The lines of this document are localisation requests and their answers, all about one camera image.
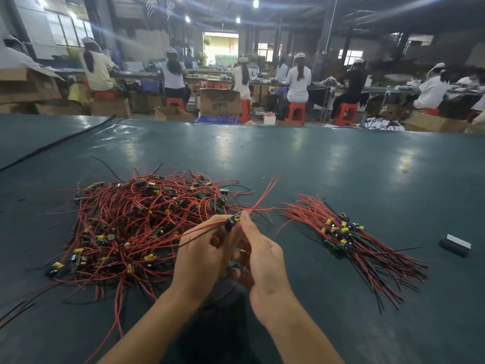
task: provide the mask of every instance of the wire bundle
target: wire bundle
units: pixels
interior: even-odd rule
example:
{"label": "wire bundle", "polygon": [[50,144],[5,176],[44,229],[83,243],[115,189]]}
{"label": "wire bundle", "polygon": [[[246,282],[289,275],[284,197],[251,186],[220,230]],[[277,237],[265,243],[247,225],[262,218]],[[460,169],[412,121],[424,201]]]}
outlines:
{"label": "wire bundle", "polygon": [[[258,204],[276,181],[272,179],[261,199],[251,208],[235,199],[252,192],[235,193],[218,187],[227,182],[234,182],[227,187],[241,187],[237,180],[212,182],[203,174],[195,176],[185,171],[175,171],[165,177],[154,173],[133,177],[127,182],[94,183],[78,190],[74,199],[80,209],[73,239],[67,250],[59,255],[61,259],[46,270],[46,275],[55,284],[79,286],[65,300],[88,284],[95,285],[96,300],[104,298],[108,286],[116,288],[114,323],[86,362],[101,349],[116,327],[120,337],[123,336],[120,312],[125,287],[138,287],[156,300],[156,287],[173,275],[178,248],[194,240],[179,245],[184,232],[214,214],[235,215],[229,219],[232,224],[226,222],[225,225],[230,231],[242,210],[269,211],[258,208]],[[205,232],[220,226],[224,226],[224,222],[209,224]]]}
{"label": "wire bundle", "polygon": [[375,294],[379,311],[381,306],[384,309],[379,292],[384,293],[398,310],[398,303],[403,302],[403,298],[390,288],[384,277],[395,281],[399,291],[402,290],[402,286],[419,291],[410,279],[415,278],[424,282],[426,275],[423,269],[428,268],[420,264],[425,263],[424,261],[393,251],[364,232],[364,226],[351,223],[343,213],[337,214],[324,200],[308,195],[296,196],[297,204],[282,203],[286,206],[282,215],[289,218],[283,226],[291,221],[304,223],[318,232],[324,243],[347,256],[354,267],[359,267]]}

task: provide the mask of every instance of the forearm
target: forearm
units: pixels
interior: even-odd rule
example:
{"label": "forearm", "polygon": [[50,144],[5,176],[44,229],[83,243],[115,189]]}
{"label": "forearm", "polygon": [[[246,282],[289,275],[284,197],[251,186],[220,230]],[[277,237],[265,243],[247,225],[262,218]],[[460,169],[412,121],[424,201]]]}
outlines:
{"label": "forearm", "polygon": [[267,325],[285,364],[344,364],[329,339],[296,298]]}
{"label": "forearm", "polygon": [[169,288],[99,364],[160,362],[168,345],[197,308],[196,303],[178,297]]}

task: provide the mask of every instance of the electronic component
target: electronic component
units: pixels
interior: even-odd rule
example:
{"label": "electronic component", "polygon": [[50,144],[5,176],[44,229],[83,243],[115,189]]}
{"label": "electronic component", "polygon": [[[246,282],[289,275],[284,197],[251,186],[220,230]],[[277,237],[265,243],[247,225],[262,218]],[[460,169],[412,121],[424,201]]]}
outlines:
{"label": "electronic component", "polygon": [[463,257],[466,257],[471,250],[470,243],[450,234],[440,240],[440,246]]}

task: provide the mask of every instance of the human hand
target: human hand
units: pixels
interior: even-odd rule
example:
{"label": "human hand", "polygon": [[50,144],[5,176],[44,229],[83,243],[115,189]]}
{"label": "human hand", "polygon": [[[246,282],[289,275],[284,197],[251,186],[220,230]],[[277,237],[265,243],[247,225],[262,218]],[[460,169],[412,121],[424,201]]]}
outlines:
{"label": "human hand", "polygon": [[230,217],[216,214],[186,231],[180,239],[170,289],[197,306],[223,274],[240,238],[240,227],[234,227],[230,233],[224,229],[224,222]]}
{"label": "human hand", "polygon": [[235,252],[231,260],[241,263],[246,270],[233,268],[231,276],[246,287],[254,314],[268,328],[283,309],[298,304],[286,275],[283,250],[259,232],[246,211],[238,225],[244,235],[236,246],[244,252]]}

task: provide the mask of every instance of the stool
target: stool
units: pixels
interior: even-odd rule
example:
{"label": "stool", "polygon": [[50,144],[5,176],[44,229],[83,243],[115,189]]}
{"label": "stool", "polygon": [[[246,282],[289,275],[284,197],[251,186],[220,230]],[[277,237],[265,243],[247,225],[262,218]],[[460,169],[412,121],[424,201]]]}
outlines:
{"label": "stool", "polygon": [[345,126],[355,124],[358,109],[359,105],[357,104],[342,103],[335,116],[334,125]]}
{"label": "stool", "polygon": [[420,112],[427,113],[428,115],[439,116],[440,109],[420,109]]}
{"label": "stool", "polygon": [[305,107],[306,102],[291,102],[288,106],[288,111],[286,112],[285,121],[300,121],[300,125],[303,126],[305,124]]}
{"label": "stool", "polygon": [[251,100],[241,99],[241,113],[239,114],[239,122],[245,124],[251,120]]}
{"label": "stool", "polygon": [[112,91],[93,91],[93,98],[95,100],[115,99],[116,95]]}
{"label": "stool", "polygon": [[168,98],[167,97],[167,107],[174,106],[174,105],[179,106],[182,110],[187,112],[187,110],[185,109],[185,103],[183,103],[182,98]]}

